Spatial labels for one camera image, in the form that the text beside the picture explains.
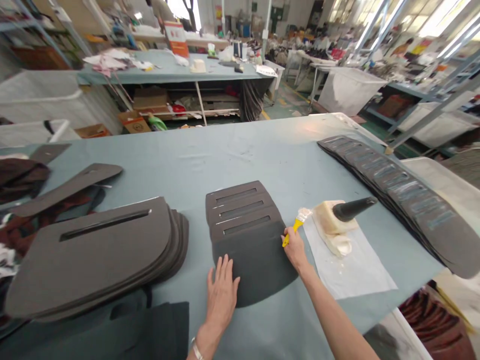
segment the bracelet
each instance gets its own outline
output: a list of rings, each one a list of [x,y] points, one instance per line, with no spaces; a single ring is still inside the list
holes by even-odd
[[[193,338],[191,340],[191,343],[193,344],[192,349],[193,349],[193,353],[195,354],[195,357],[197,358],[197,360],[204,360],[204,357],[202,356],[202,354],[199,351],[199,348],[197,346],[197,342],[195,341],[195,338]]]

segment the black nozzle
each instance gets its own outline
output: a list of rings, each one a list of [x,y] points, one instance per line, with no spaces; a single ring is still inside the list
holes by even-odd
[[[346,223],[378,202],[379,200],[375,196],[370,196],[360,200],[337,204],[332,210],[338,220]]]

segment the yellow brush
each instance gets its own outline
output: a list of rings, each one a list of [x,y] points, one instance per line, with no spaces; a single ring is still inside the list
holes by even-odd
[[[300,210],[298,210],[298,215],[296,216],[295,219],[295,224],[293,224],[293,231],[297,232],[299,227],[301,227],[305,220],[312,214],[312,210],[307,209],[305,207],[302,207]],[[290,242],[290,236],[287,234],[285,236],[285,240],[283,240],[283,244],[281,245],[282,247],[286,247]]]

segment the hand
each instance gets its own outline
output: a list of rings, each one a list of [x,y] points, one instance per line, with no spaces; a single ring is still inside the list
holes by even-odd
[[[237,305],[237,290],[240,278],[233,280],[232,267],[234,261],[229,256],[218,258],[216,264],[215,282],[212,280],[214,269],[208,272],[208,299],[206,302],[205,323],[222,333],[230,324],[235,306]]]
[[[294,231],[293,227],[287,227],[283,232],[284,235],[289,235],[289,243],[284,247],[285,254],[290,260],[291,264],[297,271],[300,272],[300,268],[304,265],[307,265],[309,261],[307,260],[307,255],[305,254],[305,245],[302,237],[298,232]],[[285,236],[281,235],[281,241],[285,240]]]

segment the rectangular slot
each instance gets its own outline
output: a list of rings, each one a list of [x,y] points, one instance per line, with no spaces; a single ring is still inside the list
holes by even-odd
[[[122,223],[126,223],[126,222],[129,222],[129,221],[132,221],[132,220],[144,218],[144,217],[148,216],[151,212],[152,212],[151,209],[142,210],[142,211],[134,212],[134,213],[131,213],[131,214],[128,214],[128,215],[114,217],[114,218],[112,218],[108,221],[99,222],[99,223],[84,227],[84,228],[79,229],[79,230],[69,231],[69,232],[66,232],[66,233],[64,233],[60,236],[60,241],[61,242],[62,241],[67,241],[67,240],[70,240],[70,239],[73,239],[73,238],[76,238],[76,237],[79,237],[79,236],[82,236],[82,235],[85,235],[85,234],[92,233],[94,231],[98,231],[98,230],[105,229],[105,228],[110,228],[110,227],[118,225],[118,224],[122,224]]]
[[[230,211],[221,212],[220,217],[221,218],[229,218],[229,217],[239,216],[239,215],[242,215],[242,214],[246,213],[248,210],[258,208],[258,207],[262,206],[263,204],[264,204],[264,202],[262,200],[260,200],[260,201],[257,201],[257,202],[254,202],[254,203],[251,203],[251,204],[248,204],[248,205],[245,205],[245,206],[241,206],[239,208],[236,208],[236,209],[233,209],[233,210],[230,210]]]
[[[237,226],[225,229],[223,231],[223,234],[224,235],[233,234],[233,233],[239,232],[243,229],[248,229],[248,228],[254,227],[255,225],[258,225],[258,224],[261,224],[261,223],[266,223],[268,221],[270,221],[270,216],[267,215],[267,216],[258,218],[257,220],[253,220],[253,221],[244,223],[242,225],[237,225]]]
[[[228,203],[229,201],[236,200],[236,199],[239,199],[239,198],[247,196],[247,195],[255,194],[256,192],[257,192],[257,188],[254,187],[253,189],[245,190],[245,191],[233,194],[233,195],[220,197],[216,200],[216,204],[217,205],[225,204],[225,203]]]

